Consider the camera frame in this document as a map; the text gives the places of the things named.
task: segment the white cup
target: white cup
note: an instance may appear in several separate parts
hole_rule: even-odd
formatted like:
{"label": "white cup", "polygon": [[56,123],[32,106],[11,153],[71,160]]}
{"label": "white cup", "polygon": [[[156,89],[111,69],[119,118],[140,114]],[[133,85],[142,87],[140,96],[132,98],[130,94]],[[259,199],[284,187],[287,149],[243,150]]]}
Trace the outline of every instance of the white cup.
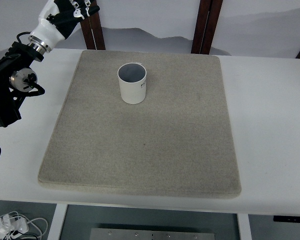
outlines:
{"label": "white cup", "polygon": [[121,98],[128,104],[141,103],[146,97],[146,68],[138,62],[129,62],[117,72]]}

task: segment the robotic arm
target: robotic arm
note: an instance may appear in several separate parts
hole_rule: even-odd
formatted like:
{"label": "robotic arm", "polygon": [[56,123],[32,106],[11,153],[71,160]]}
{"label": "robotic arm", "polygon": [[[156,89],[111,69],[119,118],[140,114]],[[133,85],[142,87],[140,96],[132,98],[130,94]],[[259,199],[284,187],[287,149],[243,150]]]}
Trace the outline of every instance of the robotic arm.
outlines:
{"label": "robotic arm", "polygon": [[[33,60],[41,62],[58,42],[67,39],[77,23],[99,11],[94,0],[49,0],[39,15],[39,24],[32,32],[17,36],[0,60],[0,127],[21,119],[19,108],[26,97],[39,96],[45,90],[37,84],[37,75],[30,68]],[[29,43],[19,36],[29,34]]]}

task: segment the cup rim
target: cup rim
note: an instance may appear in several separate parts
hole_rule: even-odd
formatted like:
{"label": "cup rim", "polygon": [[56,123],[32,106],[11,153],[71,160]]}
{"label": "cup rim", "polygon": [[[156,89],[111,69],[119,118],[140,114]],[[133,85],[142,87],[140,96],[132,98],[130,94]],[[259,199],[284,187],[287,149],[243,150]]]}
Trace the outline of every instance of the cup rim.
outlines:
{"label": "cup rim", "polygon": [[[143,67],[145,73],[144,73],[144,76],[143,76],[143,78],[142,78],[141,80],[135,81],[135,82],[128,82],[128,81],[124,81],[124,80],[121,79],[121,77],[119,76],[119,71],[120,71],[120,69],[121,69],[122,67],[124,67],[125,65],[128,65],[128,64],[136,64],[136,65],[139,65],[139,66]],[[124,83],[126,83],[126,84],[137,84],[137,83],[140,83],[141,81],[145,80],[145,77],[147,76],[147,69],[145,68],[145,66],[143,66],[143,64],[142,64],[141,62],[127,62],[127,63],[121,65],[121,66],[118,68],[118,70],[117,70],[117,72],[116,72],[116,75],[117,75],[117,77],[119,78],[120,81],[122,81],[122,82],[124,82]]]}

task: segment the white table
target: white table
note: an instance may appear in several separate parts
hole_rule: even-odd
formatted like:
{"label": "white table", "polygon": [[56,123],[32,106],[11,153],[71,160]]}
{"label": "white table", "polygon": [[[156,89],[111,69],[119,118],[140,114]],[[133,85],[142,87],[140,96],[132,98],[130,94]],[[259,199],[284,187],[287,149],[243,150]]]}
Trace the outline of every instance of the white table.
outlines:
{"label": "white table", "polygon": [[42,96],[0,128],[0,200],[300,215],[300,59],[219,56],[242,192],[233,199],[131,196],[42,188],[39,168],[82,50],[54,49],[31,67]]}

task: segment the white wall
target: white wall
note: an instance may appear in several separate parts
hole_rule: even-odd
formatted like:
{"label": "white wall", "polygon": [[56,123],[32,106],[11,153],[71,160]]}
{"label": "white wall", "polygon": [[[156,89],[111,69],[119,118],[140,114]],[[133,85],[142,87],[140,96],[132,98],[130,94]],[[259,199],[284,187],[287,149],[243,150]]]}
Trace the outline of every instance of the white wall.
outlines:
{"label": "white wall", "polygon": [[[97,2],[107,50],[190,52],[200,0]],[[45,4],[45,0],[0,0],[0,54],[18,33],[36,27]],[[129,38],[135,42],[123,44]],[[84,48],[80,27],[58,47]],[[300,50],[300,0],[224,0],[212,47],[233,56],[294,58]]]}

